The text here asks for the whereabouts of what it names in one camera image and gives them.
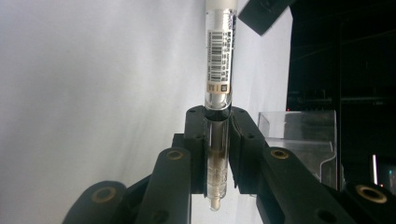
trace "clear plastic container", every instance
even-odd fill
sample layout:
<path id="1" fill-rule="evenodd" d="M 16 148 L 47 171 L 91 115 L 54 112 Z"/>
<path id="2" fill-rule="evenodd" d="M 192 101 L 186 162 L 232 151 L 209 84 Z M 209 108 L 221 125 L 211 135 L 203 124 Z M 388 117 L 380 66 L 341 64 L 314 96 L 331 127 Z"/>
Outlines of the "clear plastic container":
<path id="1" fill-rule="evenodd" d="M 337 188 L 334 111 L 262 112 L 259 129 L 270 147 L 292 151 L 320 183 Z"/>

